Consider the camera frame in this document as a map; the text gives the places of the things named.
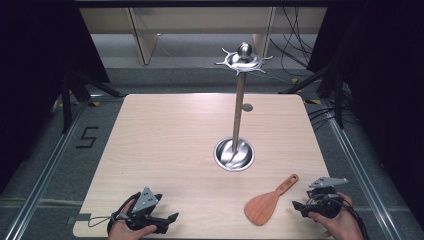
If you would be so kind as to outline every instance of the metal rail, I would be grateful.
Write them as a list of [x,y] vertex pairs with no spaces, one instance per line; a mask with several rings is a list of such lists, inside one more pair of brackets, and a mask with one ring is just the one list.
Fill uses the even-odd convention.
[[56,167],[60,162],[60,159],[69,143],[69,139],[75,131],[75,127],[85,107],[86,104],[82,103],[76,107],[74,112],[74,121],[72,122],[68,130],[60,137],[55,149],[53,150],[52,155],[47,161],[46,166],[41,172],[40,177],[38,178],[34,188],[26,199],[24,205],[22,206],[18,216],[10,226],[8,234],[6,236],[6,240],[19,240],[22,238],[29,224],[29,221],[34,215],[38,203],[40,202],[44,190],[49,184],[50,179],[53,176]]

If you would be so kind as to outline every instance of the silver ball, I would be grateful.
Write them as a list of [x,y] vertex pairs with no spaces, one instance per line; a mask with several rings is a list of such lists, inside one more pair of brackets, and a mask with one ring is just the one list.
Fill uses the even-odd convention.
[[252,46],[250,44],[243,42],[237,49],[237,54],[241,59],[249,59],[252,54]]

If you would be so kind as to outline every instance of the metal pole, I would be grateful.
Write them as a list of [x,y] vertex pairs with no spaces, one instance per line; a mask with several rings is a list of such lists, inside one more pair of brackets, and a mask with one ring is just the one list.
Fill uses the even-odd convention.
[[245,82],[246,82],[246,73],[245,72],[239,73],[237,78],[237,96],[236,96],[236,108],[235,108],[235,114],[234,114],[233,146],[232,146],[233,155],[237,154],[237,145],[239,140],[241,110],[243,106]]

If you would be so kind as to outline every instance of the metal stand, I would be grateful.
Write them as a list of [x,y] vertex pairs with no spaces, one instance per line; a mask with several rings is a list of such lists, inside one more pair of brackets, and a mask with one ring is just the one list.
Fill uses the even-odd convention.
[[263,60],[252,54],[252,46],[242,43],[237,52],[227,53],[224,62],[217,63],[226,65],[237,72],[237,95],[234,113],[233,137],[220,141],[214,150],[215,161],[219,166],[228,171],[242,171],[252,165],[255,153],[252,145],[244,139],[239,138],[241,113],[243,108],[244,84],[246,72],[261,71]]

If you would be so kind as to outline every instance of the wooden panel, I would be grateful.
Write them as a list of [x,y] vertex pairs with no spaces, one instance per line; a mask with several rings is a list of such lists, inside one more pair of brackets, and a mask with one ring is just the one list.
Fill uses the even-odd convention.
[[269,8],[135,8],[144,33],[266,33]]
[[126,8],[81,8],[91,34],[132,34]]
[[[166,235],[151,238],[316,239],[324,229],[293,209],[306,202],[309,183],[328,176],[302,100],[297,95],[246,94],[240,137],[256,153],[252,166],[229,172],[213,149],[232,134],[234,94],[129,95],[121,108],[81,213],[109,216],[149,186],[163,198],[153,216],[180,215]],[[244,215],[252,197],[274,191],[292,173],[300,180],[284,193],[261,227]],[[75,224],[78,237],[105,237],[106,223]]]

